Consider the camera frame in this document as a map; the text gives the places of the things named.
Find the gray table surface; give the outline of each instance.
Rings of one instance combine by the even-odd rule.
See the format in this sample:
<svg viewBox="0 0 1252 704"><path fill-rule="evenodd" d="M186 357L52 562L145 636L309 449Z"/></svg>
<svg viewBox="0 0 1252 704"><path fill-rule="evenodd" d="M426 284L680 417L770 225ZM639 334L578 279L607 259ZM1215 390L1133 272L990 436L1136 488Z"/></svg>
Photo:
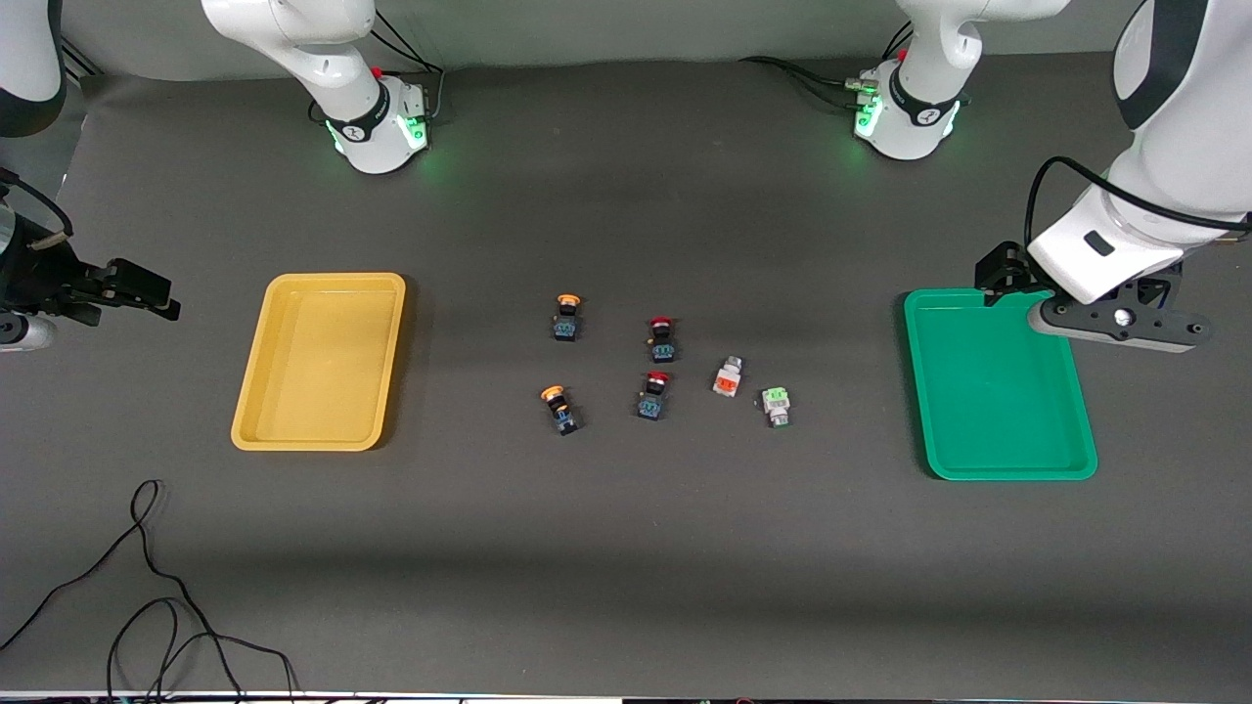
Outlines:
<svg viewBox="0 0 1252 704"><path fill-rule="evenodd" d="M1252 699L1248 249L1189 263L1207 347L1074 347L1092 480L949 484L918 458L898 299L968 286L1044 158L1128 144L1108 64L985 60L911 164L765 66L458 71L432 149L384 177L339 159L294 81L110 80L61 199L84 258L168 276L183 319L108 311L4 358L3 630L160 477L158 560L305 689ZM1079 187L1058 174L1040 219ZM235 450L265 284L377 269L416 289L384 445ZM547 338L565 291L576 344ZM649 423L656 314L684 358ZM707 391L729 353L749 388L791 390L794 428ZM586 430L552 432L550 383ZM101 688L118 628L165 591L125 547L0 656L0 688ZM123 648L135 680L162 621ZM273 659L234 663L282 688ZM213 665L202 649L182 684L224 688Z"/></svg>

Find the plastic tray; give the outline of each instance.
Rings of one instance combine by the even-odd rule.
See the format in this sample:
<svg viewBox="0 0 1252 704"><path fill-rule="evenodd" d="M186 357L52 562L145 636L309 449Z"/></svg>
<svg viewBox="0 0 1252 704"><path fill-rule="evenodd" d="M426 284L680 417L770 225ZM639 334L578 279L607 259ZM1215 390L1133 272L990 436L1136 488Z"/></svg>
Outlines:
<svg viewBox="0 0 1252 704"><path fill-rule="evenodd" d="M240 450L368 450L382 435L404 279L283 274L260 306L230 438Z"/></svg>
<svg viewBox="0 0 1252 704"><path fill-rule="evenodd" d="M1047 294L983 306L975 289L904 302L930 468L947 480L1084 480L1096 472L1069 341L1030 329Z"/></svg>

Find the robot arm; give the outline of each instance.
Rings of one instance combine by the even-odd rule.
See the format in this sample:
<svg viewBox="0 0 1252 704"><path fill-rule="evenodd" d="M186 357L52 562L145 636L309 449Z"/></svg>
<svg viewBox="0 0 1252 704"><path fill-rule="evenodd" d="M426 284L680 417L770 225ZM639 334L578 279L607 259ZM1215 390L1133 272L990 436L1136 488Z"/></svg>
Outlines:
<svg viewBox="0 0 1252 704"><path fill-rule="evenodd" d="M53 124L65 104L61 0L0 3L0 137Z"/></svg>
<svg viewBox="0 0 1252 704"><path fill-rule="evenodd" d="M0 1L0 137L26 137L50 125L65 103L60 0ZM4 200L20 188L61 222L51 232ZM143 308L178 319L168 279L126 259L104 267L79 261L69 215L51 199L0 168L0 352L39 349L54 338L44 316L99 324L100 306Z"/></svg>
<svg viewBox="0 0 1252 704"><path fill-rule="evenodd" d="M227 39L295 76L327 115L336 149L361 172L398 169L426 148L422 89L376 75L346 44L369 35L373 0L202 0Z"/></svg>
<svg viewBox="0 0 1252 704"><path fill-rule="evenodd" d="M989 302L1030 286L1033 276L1034 288L1057 292L1032 311L1040 332L1174 352L1208 338L1207 319L1168 304L1183 258L1247 227L1239 220L1252 209L1249 33L1252 4L1242 0L1139 6L1113 61L1118 108L1134 142L1114 159L1107 182L1147 208L1088 174L1093 184L1025 243L1027 257L1005 243L998 258L993 252L980 263ZM1015 269L1017 281L997 281L998 266L1000 273Z"/></svg>
<svg viewBox="0 0 1252 704"><path fill-rule="evenodd" d="M896 0L913 23L904 60L889 56L863 71L878 96L853 134L893 159L920 159L952 132L965 80L983 55L982 21L1050 18L1069 0Z"/></svg>

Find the yellow tray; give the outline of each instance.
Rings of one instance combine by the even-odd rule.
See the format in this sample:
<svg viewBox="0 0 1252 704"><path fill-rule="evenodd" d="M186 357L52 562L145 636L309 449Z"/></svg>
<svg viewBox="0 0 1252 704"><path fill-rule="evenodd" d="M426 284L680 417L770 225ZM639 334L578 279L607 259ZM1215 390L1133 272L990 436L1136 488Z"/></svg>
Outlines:
<svg viewBox="0 0 1252 704"><path fill-rule="evenodd" d="M230 440L240 450L368 450L383 431L404 306L392 273L283 274L265 289Z"/></svg>

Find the white wall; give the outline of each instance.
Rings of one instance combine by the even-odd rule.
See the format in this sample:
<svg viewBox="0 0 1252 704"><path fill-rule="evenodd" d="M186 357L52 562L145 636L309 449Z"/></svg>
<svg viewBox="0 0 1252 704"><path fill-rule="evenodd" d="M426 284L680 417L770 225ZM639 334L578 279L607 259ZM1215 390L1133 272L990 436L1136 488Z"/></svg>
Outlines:
<svg viewBox="0 0 1252 704"><path fill-rule="evenodd" d="M982 31L993 54L1107 51L1138 4L1073 0L1057 18ZM904 21L891 0L378 0L378 9L427 60L448 68L869 56ZM219 36L199 0L65 0L64 30L110 73L283 75ZM371 39L358 46L371 63L411 66Z"/></svg>

